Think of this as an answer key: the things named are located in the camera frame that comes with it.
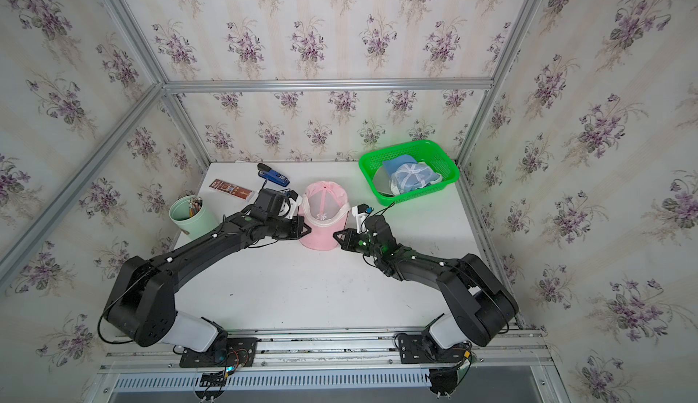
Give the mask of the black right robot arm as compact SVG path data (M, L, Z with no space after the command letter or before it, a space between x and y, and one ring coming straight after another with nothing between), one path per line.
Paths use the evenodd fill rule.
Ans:
M398 242L382 215L333 237L342 250L361 254L385 276L441 293L448 311L426 327L423 340L429 348L447 350L467 342L485 347L519 313L514 296L480 257L468 253L444 259L420 253Z

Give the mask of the pink baseball cap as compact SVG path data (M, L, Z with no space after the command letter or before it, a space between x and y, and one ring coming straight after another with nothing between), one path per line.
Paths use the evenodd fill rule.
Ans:
M329 251L338 246L334 233L345 228L350 210L346 191L334 181L310 184L303 195L299 214L311 232L300 239L301 244L315 251Z

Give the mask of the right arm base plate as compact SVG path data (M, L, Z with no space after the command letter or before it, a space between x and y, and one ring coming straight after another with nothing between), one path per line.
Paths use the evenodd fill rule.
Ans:
M472 343L465 341L451 348L441 348L428 335L397 333L394 345L402 364L456 364L466 359Z

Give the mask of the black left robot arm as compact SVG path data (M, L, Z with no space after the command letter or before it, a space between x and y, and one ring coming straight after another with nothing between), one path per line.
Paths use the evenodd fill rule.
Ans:
M142 348L167 343L198 353L212 350L225 331L177 310L176 293L221 259L263 239L299 240L312 232L304 216L282 216L280 210L274 197L265 197L183 247L152 259L127 259L98 322L109 323Z

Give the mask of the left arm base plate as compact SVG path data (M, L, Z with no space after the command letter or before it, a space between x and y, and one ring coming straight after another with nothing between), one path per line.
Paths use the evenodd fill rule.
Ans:
M251 367L256 356L258 339L217 339L205 352L185 350L179 361L180 368Z

